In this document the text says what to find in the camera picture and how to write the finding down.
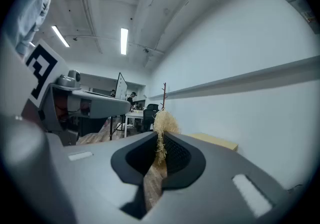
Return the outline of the long ceiling light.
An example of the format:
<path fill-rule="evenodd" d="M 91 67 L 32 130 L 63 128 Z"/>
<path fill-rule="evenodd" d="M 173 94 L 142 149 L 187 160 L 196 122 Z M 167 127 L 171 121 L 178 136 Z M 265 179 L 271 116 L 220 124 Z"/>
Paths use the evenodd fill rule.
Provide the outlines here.
<path fill-rule="evenodd" d="M 125 28 L 121 28 L 120 30 L 120 53 L 122 55 L 126 55 L 127 54 L 127 43 L 128 43 L 128 29 L 125 29 Z"/>
<path fill-rule="evenodd" d="M 52 26 L 51 28 L 52 28 L 52 30 L 54 31 L 54 33 L 56 34 L 56 36 L 60 39 L 60 41 L 62 42 L 62 44 L 63 44 L 65 47 L 69 48 L 69 47 L 70 47 L 69 43 L 68 43 L 68 42 L 66 41 L 66 39 L 63 37 L 63 35 L 62 35 L 62 33 L 60 32 L 60 30 L 58 29 L 58 27 L 57 27 L 56 25 L 54 25 L 54 26 Z"/>

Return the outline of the beige fuzzy soft object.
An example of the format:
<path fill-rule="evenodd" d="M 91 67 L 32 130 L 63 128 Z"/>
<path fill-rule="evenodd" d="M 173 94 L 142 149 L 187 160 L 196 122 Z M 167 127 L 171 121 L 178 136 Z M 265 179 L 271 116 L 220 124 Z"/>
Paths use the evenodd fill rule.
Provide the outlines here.
<path fill-rule="evenodd" d="M 157 133 L 156 141 L 156 160 L 157 165 L 161 165 L 165 161 L 166 149 L 164 142 L 165 132 L 174 132 L 180 134 L 181 129 L 176 121 L 176 119 L 165 109 L 161 109 L 155 116 L 153 123 L 153 130 Z"/>

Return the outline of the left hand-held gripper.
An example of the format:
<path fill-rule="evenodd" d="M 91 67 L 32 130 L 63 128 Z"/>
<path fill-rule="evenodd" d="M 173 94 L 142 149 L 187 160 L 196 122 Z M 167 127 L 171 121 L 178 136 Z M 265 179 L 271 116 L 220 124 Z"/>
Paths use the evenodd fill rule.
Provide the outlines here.
<path fill-rule="evenodd" d="M 7 55 L 4 70 L 4 114 L 21 116 L 30 101 L 38 125 L 56 134 L 64 146 L 77 142 L 72 127 L 76 117 L 83 137 L 99 132 L 107 118 L 125 115 L 131 107 L 126 100 L 57 85 L 58 77 L 71 69 L 43 40 L 23 62 Z"/>

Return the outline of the black office chair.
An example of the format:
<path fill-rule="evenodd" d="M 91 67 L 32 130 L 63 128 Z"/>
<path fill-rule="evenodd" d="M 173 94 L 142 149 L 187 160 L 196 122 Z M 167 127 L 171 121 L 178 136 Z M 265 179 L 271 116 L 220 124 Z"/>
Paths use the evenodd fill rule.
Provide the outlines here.
<path fill-rule="evenodd" d="M 148 104 L 143 111 L 142 131 L 150 131 L 151 125 L 154 124 L 156 114 L 159 111 L 158 104 Z"/>

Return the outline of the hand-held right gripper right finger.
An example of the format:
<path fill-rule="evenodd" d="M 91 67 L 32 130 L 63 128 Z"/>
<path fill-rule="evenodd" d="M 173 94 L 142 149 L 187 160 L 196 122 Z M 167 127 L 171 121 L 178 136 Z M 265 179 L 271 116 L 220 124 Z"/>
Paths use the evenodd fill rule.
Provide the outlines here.
<path fill-rule="evenodd" d="M 235 151 L 165 133 L 167 178 L 147 224 L 275 224 L 293 197 Z"/>

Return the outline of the white desk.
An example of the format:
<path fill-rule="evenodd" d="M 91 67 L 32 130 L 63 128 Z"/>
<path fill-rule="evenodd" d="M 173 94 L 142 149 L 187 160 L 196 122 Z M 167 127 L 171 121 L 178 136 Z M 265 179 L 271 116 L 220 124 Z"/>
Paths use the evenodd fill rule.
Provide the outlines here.
<path fill-rule="evenodd" d="M 128 122 L 128 119 L 132 119 L 133 122 L 135 122 L 134 120 L 135 119 L 143 119 L 144 116 L 143 116 L 143 111 L 142 110 L 134 110 L 133 112 L 128 112 L 126 115 L 125 115 L 125 126 L 124 126 L 124 138 L 127 137 L 127 129 L 128 129 L 128 126 L 127 126 L 127 122 Z"/>

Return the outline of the whiteboard with black stand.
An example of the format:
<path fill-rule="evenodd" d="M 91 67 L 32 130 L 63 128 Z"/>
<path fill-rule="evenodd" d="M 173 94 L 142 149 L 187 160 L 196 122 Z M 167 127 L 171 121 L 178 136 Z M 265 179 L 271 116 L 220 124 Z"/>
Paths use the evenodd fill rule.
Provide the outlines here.
<path fill-rule="evenodd" d="M 116 84 L 116 89 L 115 89 L 115 98 L 117 99 L 121 99 L 121 100 L 126 100 L 126 96 L 127 96 L 127 83 L 123 77 L 123 75 L 121 74 L 121 72 L 119 72 L 119 75 L 118 75 L 118 80 L 117 80 L 117 84 Z M 114 118 L 111 117 L 110 118 L 110 141 L 112 141 L 112 135 L 114 134 L 115 131 L 118 130 L 118 126 L 116 127 L 115 130 L 113 130 L 113 120 Z"/>

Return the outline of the red-brown coat rack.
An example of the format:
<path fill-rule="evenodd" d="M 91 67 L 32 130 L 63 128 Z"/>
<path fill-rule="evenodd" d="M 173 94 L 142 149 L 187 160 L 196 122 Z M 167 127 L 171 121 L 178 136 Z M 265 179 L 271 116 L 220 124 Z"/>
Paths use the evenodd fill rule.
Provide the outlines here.
<path fill-rule="evenodd" d="M 162 88 L 162 90 L 163 90 L 163 99 L 162 99 L 162 103 L 161 103 L 161 109 L 162 110 L 164 110 L 165 109 L 165 102 L 166 102 L 166 98 L 167 98 L 167 92 L 166 92 L 166 88 L 167 88 L 167 86 L 166 86 L 167 84 L 166 83 L 163 83 L 163 88 Z"/>

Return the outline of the grey wall rail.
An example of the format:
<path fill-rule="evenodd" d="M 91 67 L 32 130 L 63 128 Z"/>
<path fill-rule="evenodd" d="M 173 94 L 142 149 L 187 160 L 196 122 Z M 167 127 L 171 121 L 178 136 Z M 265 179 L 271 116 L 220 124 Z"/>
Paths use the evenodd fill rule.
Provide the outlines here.
<path fill-rule="evenodd" d="M 310 57 L 166 93 L 166 99 L 234 94 L 320 80 L 320 56 Z"/>

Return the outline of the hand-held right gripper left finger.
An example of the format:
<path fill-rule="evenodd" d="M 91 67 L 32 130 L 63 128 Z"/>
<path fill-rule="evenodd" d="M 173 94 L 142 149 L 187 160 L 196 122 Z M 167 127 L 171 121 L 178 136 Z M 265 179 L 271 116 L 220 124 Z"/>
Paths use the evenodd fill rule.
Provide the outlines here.
<path fill-rule="evenodd" d="M 147 132 L 96 144 L 63 146 L 47 134 L 49 157 L 58 181 L 53 224 L 159 224 L 158 207 L 145 210 L 143 175 L 157 134 Z"/>

